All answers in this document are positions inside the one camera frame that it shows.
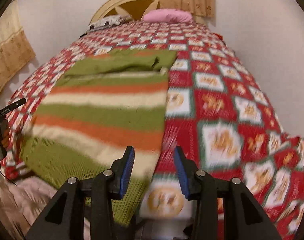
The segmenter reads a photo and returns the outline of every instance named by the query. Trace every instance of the pink pillow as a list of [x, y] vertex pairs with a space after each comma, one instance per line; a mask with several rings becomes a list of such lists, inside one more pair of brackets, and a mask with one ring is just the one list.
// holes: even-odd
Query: pink pillow
[[157, 9], [143, 16], [145, 22], [193, 23], [192, 14], [177, 9]]

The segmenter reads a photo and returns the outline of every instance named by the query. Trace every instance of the striped blanket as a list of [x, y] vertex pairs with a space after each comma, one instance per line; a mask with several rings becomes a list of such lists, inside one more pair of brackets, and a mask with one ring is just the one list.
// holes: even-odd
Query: striped blanket
[[129, 224], [161, 152], [168, 50], [111, 51], [76, 62], [34, 115], [20, 156], [42, 179], [59, 188], [71, 176], [88, 179], [135, 148], [127, 195], [113, 202], [115, 221]]

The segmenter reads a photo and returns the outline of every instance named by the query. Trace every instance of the metal screw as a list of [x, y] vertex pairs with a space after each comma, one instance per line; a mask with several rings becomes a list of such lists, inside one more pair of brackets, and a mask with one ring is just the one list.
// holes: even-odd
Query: metal screw
[[241, 180], [239, 178], [233, 178], [232, 179], [232, 182], [236, 185], [240, 184], [241, 183]]
[[113, 171], [112, 170], [105, 170], [105, 171], [103, 171], [103, 175], [104, 176], [111, 176], [113, 174]]
[[76, 178], [75, 177], [71, 177], [68, 179], [68, 183], [70, 184], [74, 184], [76, 182]]
[[198, 170], [198, 171], [196, 171], [196, 175], [199, 176], [199, 177], [204, 177], [205, 174], [206, 174], [206, 172], [203, 171], [203, 170]]

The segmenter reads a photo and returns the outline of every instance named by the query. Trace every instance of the bedspread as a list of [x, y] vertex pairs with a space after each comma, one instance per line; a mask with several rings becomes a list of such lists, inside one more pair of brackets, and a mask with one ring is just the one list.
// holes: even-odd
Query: bedspread
[[[132, 22], [82, 37], [14, 93], [11, 102], [25, 97], [27, 103], [8, 116], [15, 131], [11, 138], [75, 61], [112, 48], [177, 51], [169, 72], [166, 127], [155, 180], [175, 177], [172, 154], [180, 145], [188, 158], [214, 177], [241, 178], [283, 239], [292, 239], [304, 211], [304, 139], [283, 131], [253, 76], [204, 25]], [[15, 163], [11, 155], [9, 162]], [[14, 167], [7, 169], [7, 176], [17, 175]], [[160, 188], [148, 192], [149, 212], [179, 216], [184, 209], [180, 193], [164, 194]], [[218, 203], [222, 213], [222, 201]], [[222, 232], [223, 217], [219, 219]]]

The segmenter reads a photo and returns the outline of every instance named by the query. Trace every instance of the wooden headboard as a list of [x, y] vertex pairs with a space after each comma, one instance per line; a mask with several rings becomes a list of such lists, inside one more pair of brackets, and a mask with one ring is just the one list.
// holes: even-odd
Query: wooden headboard
[[[92, 17], [90, 24], [103, 17], [120, 14], [131, 15], [134, 20], [141, 20], [148, 12], [160, 8], [159, 0], [108, 0]], [[205, 24], [202, 17], [195, 16], [194, 20]]]

